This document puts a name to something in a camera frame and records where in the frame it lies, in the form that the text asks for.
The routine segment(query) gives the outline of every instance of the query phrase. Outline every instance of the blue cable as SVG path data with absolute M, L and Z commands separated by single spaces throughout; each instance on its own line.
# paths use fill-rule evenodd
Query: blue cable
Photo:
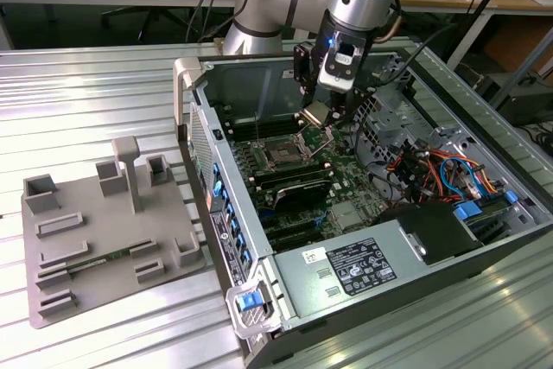
M 455 160 L 456 162 L 459 162 L 462 166 L 464 166 L 465 169 L 468 170 L 468 173 L 470 174 L 470 177 L 473 179 L 474 185 L 479 190 L 479 192 L 483 195 L 489 195 L 489 192 L 486 190 L 486 188 L 484 188 L 476 178 L 476 174 L 474 173 L 470 165 L 464 160 L 461 160 L 457 157 L 450 157 L 449 159 L 445 159 L 442 162 L 442 165 L 440 166 L 440 177 L 442 178 L 443 184 L 446 186 L 446 188 L 453 190 L 455 193 L 461 196 L 463 201 L 465 200 L 465 195 L 462 193 L 462 191 L 460 191 L 458 188 L 451 186 L 445 178 L 446 163 L 448 160 Z
M 327 211 L 325 211 L 323 215 L 317 216 L 315 218 L 315 229 L 318 229 L 321 227 L 326 217 L 327 217 Z

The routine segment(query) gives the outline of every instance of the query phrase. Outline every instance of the blue tab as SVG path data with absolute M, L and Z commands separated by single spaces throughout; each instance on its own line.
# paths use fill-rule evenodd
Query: blue tab
M 240 307 L 240 311 L 248 311 L 257 307 L 261 307 L 263 305 L 263 298 L 261 297 L 261 293 L 259 293 L 258 291 L 244 294 L 243 296 L 238 298 L 238 306 Z
M 213 196 L 215 197 L 221 196 L 222 191 L 223 191 L 223 182 L 217 181 L 215 183 L 215 188 L 213 188 Z
M 236 218 L 234 218 L 231 221 L 231 228 L 232 228 L 232 235 L 236 235 L 237 232 L 240 230 L 240 225 L 238 224 L 238 221 L 236 220 Z
M 457 208 L 454 210 L 454 214 L 460 220 L 465 220 L 476 215 L 480 215 L 482 210 L 474 201 L 463 202 L 457 205 Z
M 237 242 L 237 246 L 238 246 L 238 249 L 240 249 L 241 246 L 245 245 L 245 241 L 244 241 L 244 235 L 242 235 L 241 233 L 239 234 L 238 238 L 237 238 L 238 242 Z
M 511 204 L 518 202 L 518 196 L 512 190 L 507 190 L 505 192 L 505 198 Z

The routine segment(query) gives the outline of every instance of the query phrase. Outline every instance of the warning label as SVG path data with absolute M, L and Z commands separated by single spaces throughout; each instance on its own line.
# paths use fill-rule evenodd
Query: warning label
M 327 257 L 350 296 L 397 278 L 373 238 L 328 251 Z

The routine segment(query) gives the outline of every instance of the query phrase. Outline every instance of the electronic component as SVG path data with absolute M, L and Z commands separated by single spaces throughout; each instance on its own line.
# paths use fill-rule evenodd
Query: electronic component
M 341 202 L 330 208 L 336 223 L 342 231 L 347 231 L 355 226 L 363 224 L 363 220 L 353 206 L 352 202 Z
M 455 217 L 453 208 L 448 203 L 402 205 L 384 211 L 379 222 L 392 219 L 397 219 L 405 233 L 412 235 L 423 247 L 422 257 L 428 265 L 482 246 Z
M 384 68 L 386 55 L 369 56 L 367 70 Z M 252 63 L 275 75 L 270 83 L 256 73 L 243 82 Z M 219 211 L 210 209 L 215 229 L 206 238 L 215 243 L 216 271 L 230 286 L 226 303 L 255 365 L 294 353 L 295 330 L 317 323 L 309 332 L 315 337 L 319 328 L 338 334 L 343 322 L 352 327 L 484 270 L 553 223 L 542 189 L 520 181 L 508 157 L 498 163 L 486 144 L 493 141 L 440 100 L 447 93 L 431 73 L 450 74 L 447 67 L 416 65 L 410 72 L 422 81 L 412 100 L 420 97 L 420 108 L 397 86 L 380 86 L 350 114 L 358 130 L 350 122 L 322 129 L 309 121 L 294 80 L 281 76 L 290 69 L 287 59 L 214 62 L 194 90 L 193 165 L 205 195 L 213 198 L 222 183 Z M 216 100 L 216 108 L 232 102 L 232 113 L 219 115 L 208 104 Z M 433 108 L 441 110 L 422 112 Z M 435 120 L 446 120 L 447 128 Z M 249 138 L 227 132 L 218 140 L 212 131 L 226 123 Z M 465 219 L 455 216 L 457 207 Z M 260 283 L 263 310 L 243 313 L 238 296 Z
M 290 208 L 290 206 L 313 205 L 318 200 L 323 200 L 327 197 L 331 186 L 331 181 L 312 181 L 280 189 L 276 192 L 273 208 L 279 210 Z
M 266 142 L 265 153 L 270 162 L 275 165 L 301 162 L 303 160 L 302 153 L 297 146 L 290 142 Z
M 306 119 L 321 128 L 327 125 L 330 112 L 330 109 L 321 101 L 314 101 L 303 110 Z

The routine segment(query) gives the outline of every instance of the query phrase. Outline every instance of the gray plastic tray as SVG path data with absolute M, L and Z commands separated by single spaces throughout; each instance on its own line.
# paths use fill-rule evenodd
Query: gray plastic tray
M 134 185 L 127 184 L 126 173 L 116 162 L 107 167 L 102 162 L 97 168 L 102 184 L 98 176 L 55 184 L 49 175 L 24 183 L 23 238 L 33 328 L 206 264 L 162 156 L 136 168 L 141 205 L 136 213 L 129 190 Z M 113 180 L 106 185 L 110 175 Z

